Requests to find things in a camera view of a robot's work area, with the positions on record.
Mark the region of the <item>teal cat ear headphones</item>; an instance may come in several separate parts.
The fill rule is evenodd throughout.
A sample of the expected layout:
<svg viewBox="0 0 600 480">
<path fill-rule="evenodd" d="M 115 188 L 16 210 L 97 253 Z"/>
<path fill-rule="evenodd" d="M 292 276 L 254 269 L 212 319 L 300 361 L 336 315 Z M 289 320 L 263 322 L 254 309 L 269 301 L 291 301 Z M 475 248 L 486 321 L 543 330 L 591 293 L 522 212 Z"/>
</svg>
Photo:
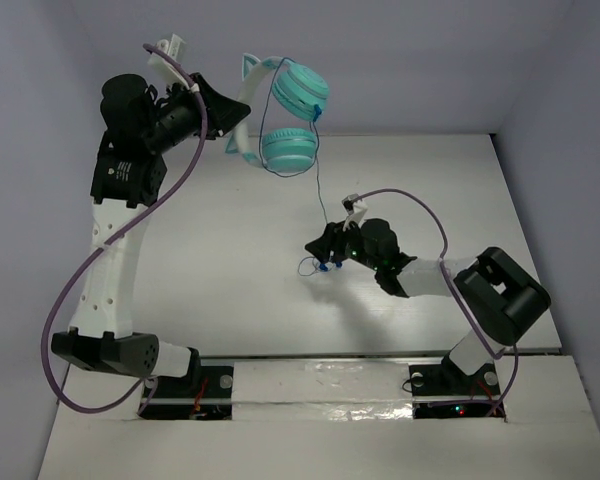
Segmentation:
<svg viewBox="0 0 600 480">
<path fill-rule="evenodd" d="M 320 148 L 317 124 L 327 109 L 330 87 L 311 67 L 287 56 L 241 58 L 237 101 L 263 105 L 257 120 L 243 120 L 230 133 L 227 155 L 272 175 L 290 178 L 311 169 Z"/>
</svg>

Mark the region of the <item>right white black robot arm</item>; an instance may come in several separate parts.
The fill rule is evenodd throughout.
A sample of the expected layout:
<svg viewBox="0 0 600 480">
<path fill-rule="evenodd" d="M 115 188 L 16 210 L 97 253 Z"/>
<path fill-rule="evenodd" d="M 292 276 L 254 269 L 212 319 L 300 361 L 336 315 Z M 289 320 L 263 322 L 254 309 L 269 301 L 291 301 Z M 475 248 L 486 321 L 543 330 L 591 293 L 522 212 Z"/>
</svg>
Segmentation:
<svg viewBox="0 0 600 480">
<path fill-rule="evenodd" d="M 468 396 L 507 348 L 550 308 L 548 291 L 499 247 L 474 258 L 426 260 L 401 251 L 387 221 L 328 223 L 305 249 L 321 263 L 354 261 L 390 296 L 449 297 L 468 317 L 469 333 L 437 364 L 411 369 L 421 396 Z"/>
</svg>

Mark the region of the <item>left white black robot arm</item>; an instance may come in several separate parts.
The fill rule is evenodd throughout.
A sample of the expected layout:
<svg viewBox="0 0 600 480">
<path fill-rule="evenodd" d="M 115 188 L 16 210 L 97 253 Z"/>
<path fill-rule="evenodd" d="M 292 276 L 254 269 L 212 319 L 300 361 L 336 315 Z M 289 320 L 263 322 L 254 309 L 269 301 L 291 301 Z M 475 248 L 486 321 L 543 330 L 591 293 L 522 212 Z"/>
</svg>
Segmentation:
<svg viewBox="0 0 600 480">
<path fill-rule="evenodd" d="M 86 278 L 81 300 L 68 329 L 53 334 L 51 351 L 86 371 L 155 378 L 191 394 L 202 382 L 198 351 L 133 327 L 140 247 L 149 216 L 183 184 L 160 191 L 164 154 L 190 137 L 223 136 L 251 109 L 215 91 L 199 73 L 168 86 L 165 96 L 136 74 L 107 80 L 101 94 L 106 129 L 90 190 L 92 251 L 78 270 Z"/>
</svg>

